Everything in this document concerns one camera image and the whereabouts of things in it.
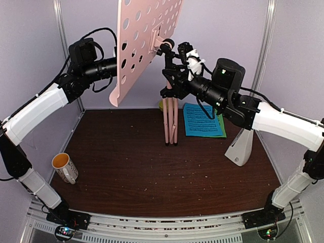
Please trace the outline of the blue sheet music paper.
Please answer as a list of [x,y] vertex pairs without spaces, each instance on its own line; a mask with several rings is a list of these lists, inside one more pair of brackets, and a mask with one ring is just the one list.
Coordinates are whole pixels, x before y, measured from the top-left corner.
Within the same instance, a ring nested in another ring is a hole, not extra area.
[[183,107],[185,135],[196,137],[218,137],[223,132],[218,119],[209,119],[197,104],[185,103]]

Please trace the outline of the pink music stand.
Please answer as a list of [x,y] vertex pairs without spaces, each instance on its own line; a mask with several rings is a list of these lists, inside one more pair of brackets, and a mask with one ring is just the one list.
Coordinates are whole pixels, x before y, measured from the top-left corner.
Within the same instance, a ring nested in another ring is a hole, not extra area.
[[117,15],[117,83],[110,103],[118,107],[160,45],[169,44],[183,1],[119,1]]

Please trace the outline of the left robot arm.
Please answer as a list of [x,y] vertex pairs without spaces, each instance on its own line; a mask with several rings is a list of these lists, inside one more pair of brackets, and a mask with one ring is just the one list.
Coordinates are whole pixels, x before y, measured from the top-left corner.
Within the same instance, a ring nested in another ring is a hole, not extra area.
[[69,224],[73,214],[69,205],[33,168],[20,143],[41,122],[55,111],[78,99],[85,90],[95,89],[95,82],[117,76],[117,58],[98,58],[102,47],[90,36],[97,28],[68,48],[69,55],[62,69],[43,90],[1,122],[1,157],[10,178],[19,181],[49,210],[62,225]]

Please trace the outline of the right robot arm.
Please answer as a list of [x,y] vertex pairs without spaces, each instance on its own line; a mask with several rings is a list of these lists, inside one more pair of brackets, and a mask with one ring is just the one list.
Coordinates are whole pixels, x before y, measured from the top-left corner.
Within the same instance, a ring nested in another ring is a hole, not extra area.
[[162,74],[171,84],[175,95],[183,99],[188,94],[198,102],[213,107],[215,115],[222,114],[234,125],[246,129],[263,131],[297,142],[307,148],[303,160],[287,182],[272,191],[264,209],[253,219],[271,223],[298,194],[310,184],[323,179],[323,121],[315,121],[278,108],[267,98],[241,95],[241,83],[245,69],[236,62],[219,58],[211,72],[211,79],[204,78],[199,71],[205,69],[204,62],[194,58],[175,64],[172,58],[165,58]]

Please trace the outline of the yellow-green plastic bowl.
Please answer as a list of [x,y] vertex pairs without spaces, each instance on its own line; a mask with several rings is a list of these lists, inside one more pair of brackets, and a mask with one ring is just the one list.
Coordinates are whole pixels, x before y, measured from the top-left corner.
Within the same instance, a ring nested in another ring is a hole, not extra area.
[[160,111],[163,112],[163,110],[164,110],[163,100],[160,100],[160,101],[159,101],[159,103],[158,103],[158,107],[159,107]]

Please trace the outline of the green sheet music paper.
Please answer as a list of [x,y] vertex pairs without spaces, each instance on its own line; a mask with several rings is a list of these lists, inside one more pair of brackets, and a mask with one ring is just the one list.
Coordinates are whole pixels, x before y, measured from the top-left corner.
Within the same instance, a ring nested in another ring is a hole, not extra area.
[[217,119],[218,119],[218,122],[219,122],[219,125],[220,125],[220,129],[222,131],[222,135],[215,136],[215,138],[227,138],[223,115],[221,115],[221,114],[217,115]]

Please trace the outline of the white metronome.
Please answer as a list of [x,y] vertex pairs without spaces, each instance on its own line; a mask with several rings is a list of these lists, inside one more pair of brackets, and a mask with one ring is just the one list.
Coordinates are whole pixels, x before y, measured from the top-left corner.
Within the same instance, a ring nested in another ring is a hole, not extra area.
[[234,164],[242,167],[250,158],[253,147],[253,130],[241,129],[225,152]]

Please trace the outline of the patterned mug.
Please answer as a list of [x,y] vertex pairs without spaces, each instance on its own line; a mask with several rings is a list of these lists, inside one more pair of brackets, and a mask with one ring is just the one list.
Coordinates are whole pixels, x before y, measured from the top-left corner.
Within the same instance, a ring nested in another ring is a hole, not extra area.
[[61,179],[69,184],[76,184],[78,170],[67,153],[59,153],[52,159],[52,167]]

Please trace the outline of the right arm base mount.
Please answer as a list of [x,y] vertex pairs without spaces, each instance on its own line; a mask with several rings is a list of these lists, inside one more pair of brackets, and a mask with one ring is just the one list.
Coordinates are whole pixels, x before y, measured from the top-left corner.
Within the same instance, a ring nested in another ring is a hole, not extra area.
[[275,224],[286,218],[284,212],[267,213],[264,209],[242,214],[245,229],[261,227],[268,224]]

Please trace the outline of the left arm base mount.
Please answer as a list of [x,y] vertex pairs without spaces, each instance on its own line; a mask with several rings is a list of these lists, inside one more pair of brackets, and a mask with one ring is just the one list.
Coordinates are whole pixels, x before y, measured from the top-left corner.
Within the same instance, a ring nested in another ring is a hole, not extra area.
[[90,214],[81,213],[77,211],[68,211],[68,214],[64,219],[56,217],[53,213],[48,213],[46,216],[47,221],[60,225],[65,225],[76,230],[87,230],[90,219]]

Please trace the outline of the aluminium front rail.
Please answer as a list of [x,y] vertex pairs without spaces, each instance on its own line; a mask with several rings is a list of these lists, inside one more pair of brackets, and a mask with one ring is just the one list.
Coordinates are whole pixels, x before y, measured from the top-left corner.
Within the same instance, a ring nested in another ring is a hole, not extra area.
[[284,210],[286,218],[246,228],[242,212],[209,216],[145,218],[90,213],[87,229],[68,242],[313,242],[299,200]]

